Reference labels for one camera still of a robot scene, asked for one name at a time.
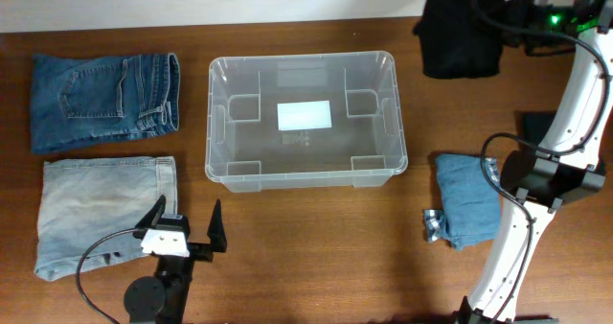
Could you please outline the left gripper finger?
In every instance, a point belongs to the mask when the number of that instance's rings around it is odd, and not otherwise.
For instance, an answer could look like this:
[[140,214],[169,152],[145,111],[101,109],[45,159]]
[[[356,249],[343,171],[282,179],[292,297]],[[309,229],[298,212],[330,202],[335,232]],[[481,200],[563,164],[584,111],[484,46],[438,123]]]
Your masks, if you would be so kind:
[[149,229],[152,229],[165,213],[166,197],[164,195],[159,196],[155,204],[149,209],[149,211],[136,223],[134,226],[135,231],[133,237],[135,239],[143,239]]
[[223,225],[222,204],[220,199],[216,201],[207,230],[207,236],[210,239],[210,247],[213,252],[225,253],[227,251],[228,242]]

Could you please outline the large black garment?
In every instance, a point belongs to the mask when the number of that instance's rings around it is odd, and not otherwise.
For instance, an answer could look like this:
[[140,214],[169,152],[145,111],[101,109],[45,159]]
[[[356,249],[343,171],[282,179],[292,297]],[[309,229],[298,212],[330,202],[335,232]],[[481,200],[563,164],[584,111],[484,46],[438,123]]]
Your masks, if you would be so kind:
[[422,72],[429,78],[477,79],[499,73],[499,34],[477,20],[471,0],[426,0],[413,34],[420,40]]

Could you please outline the small black garment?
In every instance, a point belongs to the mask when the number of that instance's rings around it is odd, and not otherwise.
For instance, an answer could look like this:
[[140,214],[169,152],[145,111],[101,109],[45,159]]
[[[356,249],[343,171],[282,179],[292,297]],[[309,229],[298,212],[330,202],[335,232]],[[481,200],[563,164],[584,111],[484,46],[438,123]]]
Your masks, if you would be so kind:
[[544,139],[555,116],[554,111],[520,112],[520,137],[527,142],[538,145]]

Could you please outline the blue shirt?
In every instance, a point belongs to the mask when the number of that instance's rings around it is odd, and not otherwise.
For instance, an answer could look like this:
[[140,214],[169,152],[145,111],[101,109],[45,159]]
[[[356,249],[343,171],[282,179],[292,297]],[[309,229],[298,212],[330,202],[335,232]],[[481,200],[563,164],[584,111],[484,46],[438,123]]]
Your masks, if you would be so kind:
[[497,160],[444,153],[435,164],[443,207],[423,212],[426,239],[458,251],[494,239],[501,220]]

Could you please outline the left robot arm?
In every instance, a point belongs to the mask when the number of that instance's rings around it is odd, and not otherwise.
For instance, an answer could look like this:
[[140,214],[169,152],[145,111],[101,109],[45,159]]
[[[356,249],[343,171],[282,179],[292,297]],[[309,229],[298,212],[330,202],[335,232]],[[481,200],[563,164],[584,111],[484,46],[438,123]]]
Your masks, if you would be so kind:
[[187,217],[165,211],[160,196],[135,225],[133,237],[148,256],[157,259],[151,276],[132,282],[125,291],[124,306],[131,323],[180,323],[197,262],[210,263],[216,253],[227,250],[222,205],[217,201],[207,230],[207,243],[191,243]]

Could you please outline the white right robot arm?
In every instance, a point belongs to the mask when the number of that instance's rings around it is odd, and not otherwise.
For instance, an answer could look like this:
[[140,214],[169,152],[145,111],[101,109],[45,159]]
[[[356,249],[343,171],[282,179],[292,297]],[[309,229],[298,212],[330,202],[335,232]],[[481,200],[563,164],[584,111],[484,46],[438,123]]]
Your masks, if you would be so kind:
[[490,17],[471,0],[476,17],[508,35],[553,39],[576,47],[569,81],[539,144],[507,159],[491,187],[503,199],[501,226],[482,275],[456,314],[458,323],[514,323],[517,297],[537,243],[565,204],[603,186],[602,134],[612,110],[612,0],[575,0],[543,8],[541,22],[516,26]]

